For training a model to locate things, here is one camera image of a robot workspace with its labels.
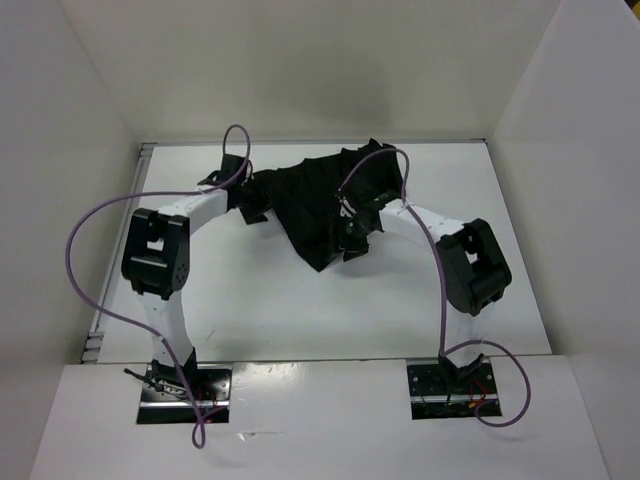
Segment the black pleated skirt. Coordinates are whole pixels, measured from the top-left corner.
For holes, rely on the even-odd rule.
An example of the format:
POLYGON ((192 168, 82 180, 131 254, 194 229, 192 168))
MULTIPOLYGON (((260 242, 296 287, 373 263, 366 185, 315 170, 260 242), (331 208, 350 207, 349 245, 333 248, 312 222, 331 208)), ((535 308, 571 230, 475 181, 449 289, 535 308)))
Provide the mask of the black pleated skirt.
POLYGON ((393 149, 371 139, 356 150, 343 148, 291 167, 261 170, 248 182, 260 185, 270 204, 267 211, 275 213, 296 253, 320 272, 343 256, 342 199, 359 207, 387 190, 400 193, 393 149))

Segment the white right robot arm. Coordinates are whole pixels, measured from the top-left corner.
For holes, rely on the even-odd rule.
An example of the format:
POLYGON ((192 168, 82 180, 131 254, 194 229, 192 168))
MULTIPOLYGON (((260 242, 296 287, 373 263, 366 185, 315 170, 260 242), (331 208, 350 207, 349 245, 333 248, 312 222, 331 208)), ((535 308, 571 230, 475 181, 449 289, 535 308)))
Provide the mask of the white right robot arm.
POLYGON ((449 346, 448 323, 484 316, 512 283, 511 269, 489 223, 454 220, 408 200, 380 196, 359 207, 342 199, 339 218, 345 257, 362 253, 373 232, 393 234, 431 251, 441 301, 438 356, 450 360, 439 367, 438 380, 446 391, 462 392, 473 381, 469 364, 480 353, 474 351, 464 359, 459 352, 481 341, 473 337, 471 327, 465 327, 465 336, 449 346))

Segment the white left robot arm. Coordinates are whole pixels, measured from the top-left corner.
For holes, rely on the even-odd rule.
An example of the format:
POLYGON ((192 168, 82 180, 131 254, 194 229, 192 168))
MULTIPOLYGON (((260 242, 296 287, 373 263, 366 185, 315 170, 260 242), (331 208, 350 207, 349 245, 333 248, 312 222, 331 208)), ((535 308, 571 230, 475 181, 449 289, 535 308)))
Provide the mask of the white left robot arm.
POLYGON ((200 378, 182 304, 191 236, 236 208, 251 223, 263 221, 270 204, 258 188, 244 185, 205 189, 158 210, 138 208, 131 217, 121 272, 154 331, 152 371, 164 378, 164 388, 176 399, 192 397, 200 378))

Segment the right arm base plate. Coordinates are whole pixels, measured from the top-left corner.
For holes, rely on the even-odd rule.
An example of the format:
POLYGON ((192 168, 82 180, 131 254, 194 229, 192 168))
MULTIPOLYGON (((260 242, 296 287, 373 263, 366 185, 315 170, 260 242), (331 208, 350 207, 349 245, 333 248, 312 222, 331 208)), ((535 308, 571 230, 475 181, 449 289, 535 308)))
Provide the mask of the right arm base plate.
POLYGON ((436 359, 406 364, 413 420, 472 418, 477 407, 487 417, 502 415, 493 368, 488 359, 454 373, 436 359))

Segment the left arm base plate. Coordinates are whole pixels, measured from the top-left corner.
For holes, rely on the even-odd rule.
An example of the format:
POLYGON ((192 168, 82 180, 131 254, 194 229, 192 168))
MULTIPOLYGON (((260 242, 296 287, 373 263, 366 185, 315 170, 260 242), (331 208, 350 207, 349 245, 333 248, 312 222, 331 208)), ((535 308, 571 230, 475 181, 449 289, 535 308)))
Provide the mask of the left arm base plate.
MULTIPOLYGON (((181 382, 155 380, 151 367, 144 375, 134 374, 142 382, 136 423, 138 425, 194 424, 195 411, 181 382)), ((229 422, 232 386, 232 366, 224 364, 198 365, 191 391, 206 424, 229 422)))

